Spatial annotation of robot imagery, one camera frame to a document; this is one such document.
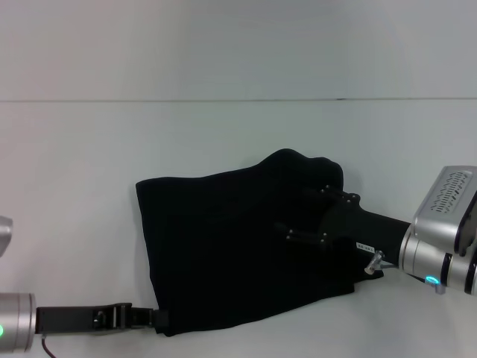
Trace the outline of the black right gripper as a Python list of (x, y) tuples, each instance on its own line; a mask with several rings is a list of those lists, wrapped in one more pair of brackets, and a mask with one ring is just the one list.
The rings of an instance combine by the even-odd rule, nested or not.
[(288, 242), (325, 247), (327, 239), (345, 238), (356, 245), (382, 251), (386, 261), (399, 259), (400, 246), (410, 226), (408, 222), (368, 212), (361, 208), (359, 195), (330, 185), (321, 189), (305, 188), (303, 195), (307, 200), (329, 205), (329, 208), (320, 220), (320, 235), (275, 222), (274, 230)]

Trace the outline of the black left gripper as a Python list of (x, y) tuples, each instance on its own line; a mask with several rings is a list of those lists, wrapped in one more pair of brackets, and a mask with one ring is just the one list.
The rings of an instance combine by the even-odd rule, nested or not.
[(38, 307), (35, 334), (96, 333), (151, 328), (168, 332), (168, 310), (133, 307), (131, 303), (83, 307)]

